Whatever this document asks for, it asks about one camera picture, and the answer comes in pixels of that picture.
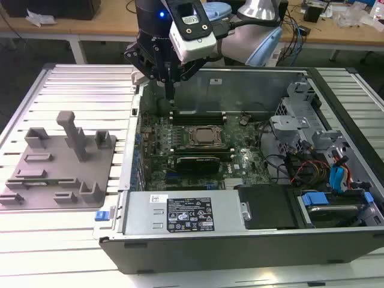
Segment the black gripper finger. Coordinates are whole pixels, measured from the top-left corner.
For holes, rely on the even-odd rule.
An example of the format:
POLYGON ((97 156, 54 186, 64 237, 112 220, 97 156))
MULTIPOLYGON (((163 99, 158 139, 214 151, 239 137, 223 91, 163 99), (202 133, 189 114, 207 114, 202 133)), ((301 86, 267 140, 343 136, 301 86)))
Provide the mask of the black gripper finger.
POLYGON ((170 64, 169 100, 175 98, 175 85, 178 82, 187 81, 195 75, 205 64, 207 59, 197 59, 182 64, 180 60, 173 60, 170 64))
POLYGON ((162 83, 165 97, 170 100, 169 71, 157 41, 150 42, 148 46, 137 41, 127 47, 124 56, 149 80, 162 83))

